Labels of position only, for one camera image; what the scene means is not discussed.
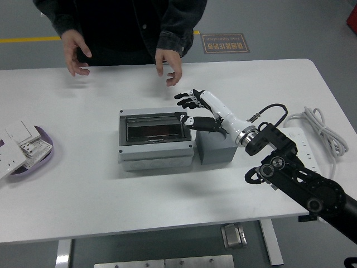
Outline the person's left hand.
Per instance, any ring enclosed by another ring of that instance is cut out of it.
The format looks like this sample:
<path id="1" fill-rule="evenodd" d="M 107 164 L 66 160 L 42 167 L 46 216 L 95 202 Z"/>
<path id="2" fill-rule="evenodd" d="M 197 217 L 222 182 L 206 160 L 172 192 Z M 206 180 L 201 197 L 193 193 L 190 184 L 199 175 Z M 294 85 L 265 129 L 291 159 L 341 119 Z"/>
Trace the person's left hand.
<path id="1" fill-rule="evenodd" d="M 168 73 L 166 86 L 175 86 L 182 78 L 182 60 L 180 54 L 173 50 L 157 49 L 155 53 L 155 63 L 158 76 L 163 76 L 163 63 L 166 62 L 172 68 Z"/>

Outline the person's right hand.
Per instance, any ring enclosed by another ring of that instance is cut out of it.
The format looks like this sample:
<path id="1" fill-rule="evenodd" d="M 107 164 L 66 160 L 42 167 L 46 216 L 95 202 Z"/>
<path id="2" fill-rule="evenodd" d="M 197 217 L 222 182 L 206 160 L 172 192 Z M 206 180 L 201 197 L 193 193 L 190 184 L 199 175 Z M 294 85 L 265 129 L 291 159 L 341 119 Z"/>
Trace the person's right hand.
<path id="1" fill-rule="evenodd" d="M 68 30 L 61 35 L 61 40 L 64 49 L 64 58 L 66 67 L 72 76 L 75 75 L 89 75 L 90 71 L 88 63 L 81 63 L 78 60 L 77 49 L 87 57 L 91 58 L 92 53 L 85 43 L 83 36 L 77 30 Z"/>

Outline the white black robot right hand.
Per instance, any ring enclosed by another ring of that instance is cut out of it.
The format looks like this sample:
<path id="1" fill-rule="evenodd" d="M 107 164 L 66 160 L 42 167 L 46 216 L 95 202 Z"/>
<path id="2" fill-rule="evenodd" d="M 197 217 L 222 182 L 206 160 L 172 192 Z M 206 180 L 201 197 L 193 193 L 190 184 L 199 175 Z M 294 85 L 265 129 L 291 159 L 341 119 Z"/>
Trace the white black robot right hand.
<path id="1" fill-rule="evenodd" d="M 177 105 L 182 108 L 205 108 L 213 114 L 213 117 L 210 118 L 175 113 L 181 124 L 189 129 L 227 133 L 239 147 L 246 147 L 258 133 L 255 126 L 238 119 L 222 101 L 207 90 L 193 89 L 189 92 L 179 93 L 174 98 L 178 100 Z"/>

